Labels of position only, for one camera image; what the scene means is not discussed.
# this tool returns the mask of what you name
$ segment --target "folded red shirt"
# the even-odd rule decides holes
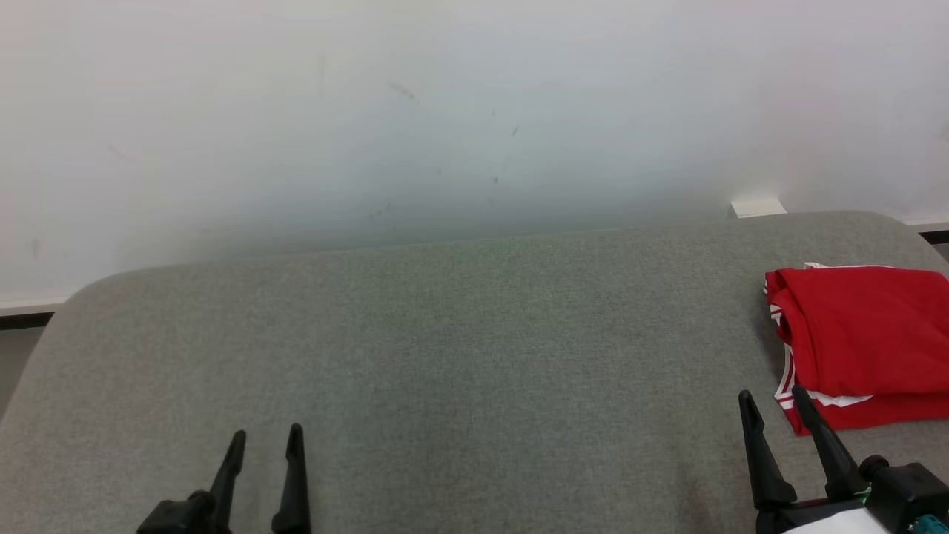
[[[949,417],[949,280],[879,266],[779,269],[765,275],[786,344],[775,399],[798,434],[801,384],[835,429]]]

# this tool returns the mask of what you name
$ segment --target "gray fabric surface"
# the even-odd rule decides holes
[[[940,255],[942,255],[942,257],[946,258],[946,261],[949,261],[949,243],[941,243],[938,245],[933,245],[933,247],[937,250],[937,252],[940,253]]]
[[[740,390],[822,496],[761,292],[806,260],[949,272],[838,213],[111,277],[56,314],[0,425],[0,528],[133,532],[246,429],[232,526],[267,531],[297,421],[318,532],[750,532]],[[842,438],[949,480],[945,421]]]

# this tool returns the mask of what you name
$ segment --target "white wall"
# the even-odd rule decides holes
[[[0,67],[0,304],[741,196],[949,219],[945,0],[8,0]]]

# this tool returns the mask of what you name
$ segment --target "wall stain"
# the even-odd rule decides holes
[[[414,94],[412,91],[406,89],[405,87],[400,86],[399,84],[396,84],[396,83],[390,83],[390,84],[389,84],[389,88],[391,88],[392,90],[396,91],[397,93],[399,93],[399,94],[402,95],[403,97],[405,97],[405,98],[411,100],[412,102],[416,103],[417,105],[421,105],[421,102],[419,102],[419,99],[416,98],[415,94]]]
[[[126,160],[127,162],[137,161],[135,158],[130,158],[126,156],[125,154],[122,154],[121,151],[118,148],[116,148],[115,145],[112,143],[109,144],[109,152],[112,152],[113,154],[116,155],[116,157],[118,157],[121,160]]]
[[[320,54],[320,94],[326,91],[326,55]]]

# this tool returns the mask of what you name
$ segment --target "white trim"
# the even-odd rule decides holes
[[[810,398],[816,400],[817,402],[823,404],[824,406],[839,406],[840,408],[846,408],[857,403],[864,402],[873,395],[866,395],[863,397],[831,397],[829,395],[824,395],[819,391],[808,391]]]
[[[941,232],[949,230],[949,216],[930,217],[928,219],[910,219],[902,222],[914,232]]]
[[[791,393],[791,390],[785,390],[784,384],[788,382],[788,375],[791,374],[791,347],[784,346],[784,372],[781,373],[781,381],[777,383],[777,391],[774,392],[774,398],[781,400]]]
[[[884,267],[886,269],[896,269],[892,265],[824,265],[823,263],[817,263],[815,261],[805,261],[805,269],[859,269],[860,267]]]
[[[31,298],[28,300],[0,301],[0,317],[58,312],[67,298],[68,296],[51,296],[48,298]]]

